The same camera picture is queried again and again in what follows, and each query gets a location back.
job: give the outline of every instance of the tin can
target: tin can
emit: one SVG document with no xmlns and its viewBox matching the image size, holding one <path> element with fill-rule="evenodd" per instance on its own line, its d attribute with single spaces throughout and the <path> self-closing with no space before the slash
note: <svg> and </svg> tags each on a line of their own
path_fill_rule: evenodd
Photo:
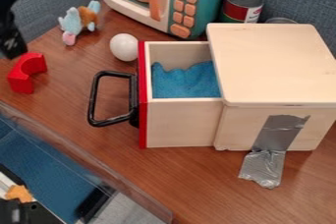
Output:
<svg viewBox="0 0 336 224">
<path fill-rule="evenodd" d="M 224 0 L 221 21 L 255 24 L 259 19 L 262 6 L 263 0 Z"/>
<path fill-rule="evenodd" d="M 297 24 L 297 22 L 291 19 L 282 18 L 282 17 L 275 17 L 275 18 L 268 19 L 265 23 L 266 24 Z"/>
</svg>

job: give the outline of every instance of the red block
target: red block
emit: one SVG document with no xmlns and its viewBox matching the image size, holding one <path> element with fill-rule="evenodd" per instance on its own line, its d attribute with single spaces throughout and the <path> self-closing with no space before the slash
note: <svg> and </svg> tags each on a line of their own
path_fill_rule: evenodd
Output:
<svg viewBox="0 0 336 224">
<path fill-rule="evenodd" d="M 31 75 L 47 71 L 45 59 L 39 53 L 26 53 L 8 74 L 7 80 L 12 91 L 19 93 L 33 93 Z"/>
</svg>

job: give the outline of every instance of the wooden lid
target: wooden lid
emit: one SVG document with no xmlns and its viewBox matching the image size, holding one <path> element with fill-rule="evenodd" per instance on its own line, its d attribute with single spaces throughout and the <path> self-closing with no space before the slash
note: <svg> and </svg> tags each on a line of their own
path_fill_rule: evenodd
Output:
<svg viewBox="0 0 336 224">
<path fill-rule="evenodd" d="M 312 25 L 209 24 L 228 105 L 336 106 L 336 62 Z"/>
</svg>

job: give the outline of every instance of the duct tape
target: duct tape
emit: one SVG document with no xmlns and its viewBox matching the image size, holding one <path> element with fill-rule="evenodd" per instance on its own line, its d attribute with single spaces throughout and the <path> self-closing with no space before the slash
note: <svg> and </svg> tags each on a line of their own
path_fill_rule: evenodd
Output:
<svg viewBox="0 0 336 224">
<path fill-rule="evenodd" d="M 308 119 L 309 116 L 269 116 L 253 144 L 252 152 L 244 158 L 239 178 L 255 181 L 268 189 L 278 187 L 286 150 Z"/>
</svg>

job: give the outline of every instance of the egg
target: egg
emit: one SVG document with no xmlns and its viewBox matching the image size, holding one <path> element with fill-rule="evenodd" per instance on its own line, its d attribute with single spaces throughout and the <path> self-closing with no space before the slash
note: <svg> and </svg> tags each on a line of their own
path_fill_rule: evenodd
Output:
<svg viewBox="0 0 336 224">
<path fill-rule="evenodd" d="M 110 49 L 119 60 L 131 62 L 138 57 L 138 40 L 128 33 L 119 33 L 112 37 Z"/>
</svg>

